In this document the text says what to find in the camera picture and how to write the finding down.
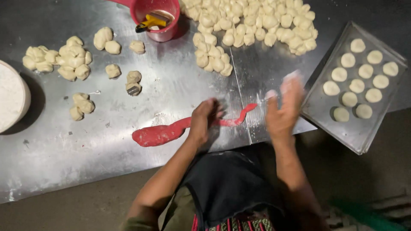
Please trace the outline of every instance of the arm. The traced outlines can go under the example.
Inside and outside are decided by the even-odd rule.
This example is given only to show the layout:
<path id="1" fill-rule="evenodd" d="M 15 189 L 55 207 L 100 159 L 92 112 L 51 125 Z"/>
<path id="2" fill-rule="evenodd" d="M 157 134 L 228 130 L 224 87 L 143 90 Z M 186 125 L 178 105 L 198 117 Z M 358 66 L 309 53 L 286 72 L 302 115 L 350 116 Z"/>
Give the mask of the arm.
<path id="1" fill-rule="evenodd" d="M 127 218 L 140 216 L 147 223 L 157 225 L 158 216 L 166 208 L 197 150 L 208 139 L 212 120 L 221 117 L 216 99 L 203 101 L 192 114 L 187 139 L 158 172 L 150 178 L 134 199 Z"/>
<path id="2" fill-rule="evenodd" d="M 269 91 L 266 95 L 266 125 L 275 150 L 277 177 L 285 185 L 283 193 L 288 201 L 292 201 L 293 212 L 300 221 L 301 229 L 329 230 L 298 158 L 292 136 L 303 95 L 299 75 L 291 74 L 284 78 L 281 92 L 281 109 L 278 109 L 275 91 Z"/>

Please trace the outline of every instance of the black apron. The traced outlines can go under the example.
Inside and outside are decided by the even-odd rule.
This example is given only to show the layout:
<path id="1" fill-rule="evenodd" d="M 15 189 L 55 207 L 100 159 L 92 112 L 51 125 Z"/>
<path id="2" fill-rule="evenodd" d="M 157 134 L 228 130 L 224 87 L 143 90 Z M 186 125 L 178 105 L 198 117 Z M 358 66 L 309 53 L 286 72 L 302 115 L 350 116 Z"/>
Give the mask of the black apron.
<path id="1" fill-rule="evenodd" d="M 199 155 L 179 188 L 183 186 L 193 196 L 199 230 L 262 206 L 284 216 L 280 194 L 266 181 L 255 153 L 226 151 Z"/>

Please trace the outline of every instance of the metal baking tray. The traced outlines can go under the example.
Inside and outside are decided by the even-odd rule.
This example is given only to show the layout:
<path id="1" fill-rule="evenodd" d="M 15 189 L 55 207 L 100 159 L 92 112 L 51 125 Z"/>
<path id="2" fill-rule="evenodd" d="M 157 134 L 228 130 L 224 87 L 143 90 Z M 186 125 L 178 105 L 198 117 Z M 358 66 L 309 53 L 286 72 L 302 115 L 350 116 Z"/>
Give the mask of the metal baking tray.
<path id="1" fill-rule="evenodd" d="M 323 84 L 328 80 L 332 80 L 331 72 L 334 68 L 342 67 L 341 56 L 347 52 L 351 52 L 351 41 L 356 38 L 363 39 L 366 46 L 365 50 L 361 53 L 353 53 L 356 58 L 356 64 L 354 67 L 346 68 L 348 73 L 347 80 L 344 82 L 336 82 L 341 90 L 339 95 L 326 95 L 323 90 Z M 368 63 L 367 55 L 372 50 L 381 51 L 383 54 L 383 60 L 378 65 L 372 65 L 374 72 L 371 78 L 363 79 L 358 75 L 358 68 L 362 64 Z M 374 77 L 378 74 L 384 74 L 382 70 L 383 65 L 391 61 L 397 63 L 399 70 L 398 75 L 395 77 L 387 76 L 390 80 L 390 84 L 385 89 L 380 89 L 383 94 L 382 100 L 377 103 L 369 103 L 365 99 L 365 93 L 368 89 L 374 87 L 372 84 Z M 404 57 L 354 22 L 349 22 L 334 50 L 332 51 L 330 58 L 305 98 L 302 104 L 302 115 L 328 132 L 331 136 L 339 140 L 358 155 L 366 153 L 384 118 L 385 113 L 388 110 L 390 102 L 399 87 L 400 80 L 407 69 L 407 60 Z M 350 91 L 349 85 L 353 79 L 363 80 L 365 89 L 362 93 L 356 94 L 358 98 L 358 103 L 356 106 L 352 108 L 345 107 L 350 113 L 349 121 L 336 122 L 331 117 L 333 114 L 333 109 L 339 106 L 344 107 L 341 103 L 341 97 L 345 92 Z M 367 104 L 371 106 L 371 118 L 360 119 L 355 116 L 355 109 L 359 104 Z"/>

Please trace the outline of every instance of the stainless steel table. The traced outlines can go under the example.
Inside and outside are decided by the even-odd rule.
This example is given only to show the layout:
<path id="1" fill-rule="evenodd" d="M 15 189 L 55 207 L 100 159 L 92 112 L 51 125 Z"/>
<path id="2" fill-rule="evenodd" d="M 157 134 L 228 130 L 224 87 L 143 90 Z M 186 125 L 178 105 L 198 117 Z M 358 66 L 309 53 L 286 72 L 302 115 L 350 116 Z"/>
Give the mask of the stainless steel table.
<path id="1" fill-rule="evenodd" d="M 102 0 L 25 0 L 0 2 L 0 59 L 21 73 L 32 92 L 32 106 L 27 116 L 11 130 L 0 134 L 0 203 L 19 200 L 45 192 L 119 176 L 164 165 L 185 139 L 159 147 L 142 148 L 131 133 L 147 126 L 170 124 L 190 116 L 204 99 L 217 97 L 228 103 L 227 118 L 237 117 L 248 103 L 260 104 L 238 127 L 212 130 L 210 151 L 227 150 L 265 141 L 264 94 L 278 90 L 282 77 L 299 68 L 305 81 L 343 28 L 353 19 L 394 49 L 410 54 L 406 34 L 410 22 L 394 11 L 385 12 L 373 5 L 341 1 L 306 1 L 316 12 L 314 24 L 319 30 L 318 47 L 295 57 L 284 45 L 268 49 L 260 42 L 251 47 L 225 48 L 231 55 L 235 71 L 225 78 L 208 73 L 195 64 L 192 44 L 195 25 L 180 21 L 182 29 L 167 43 L 149 40 L 134 33 L 134 23 L 126 7 Z M 103 26 L 114 30 L 115 40 L 123 49 L 120 55 L 98 51 L 92 44 L 94 33 Z M 21 63 L 28 46 L 45 45 L 58 50 L 72 35 L 79 36 L 93 54 L 91 74 L 85 81 L 70 83 L 54 71 L 50 74 L 30 72 Z M 393 40 L 399 35 L 400 40 Z M 128 49 L 132 39 L 144 41 L 146 53 L 137 55 Z M 118 79 L 108 79 L 104 67 L 115 63 L 121 68 Z M 125 75 L 139 70 L 142 93 L 128 96 Z M 408 80 L 399 91 L 393 110 L 411 106 Z M 71 95 L 91 94 L 94 113 L 74 122 L 69 115 Z M 300 119 L 295 133 L 316 129 Z"/>

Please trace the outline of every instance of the red cup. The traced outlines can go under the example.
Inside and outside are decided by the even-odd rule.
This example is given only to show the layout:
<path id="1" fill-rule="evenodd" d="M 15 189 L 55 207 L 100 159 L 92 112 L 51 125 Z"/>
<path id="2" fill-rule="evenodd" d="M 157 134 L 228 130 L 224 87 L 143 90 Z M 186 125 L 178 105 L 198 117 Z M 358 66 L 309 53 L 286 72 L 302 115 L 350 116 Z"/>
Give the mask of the red cup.
<path id="1" fill-rule="evenodd" d="M 170 13 L 174 20 L 161 30 L 146 31 L 147 35 L 157 42 L 165 42 L 173 38 L 177 33 L 177 21 L 180 17 L 180 4 L 178 0 L 109 0 L 130 8 L 130 15 L 136 25 L 145 21 L 145 16 L 155 10 L 164 10 Z"/>

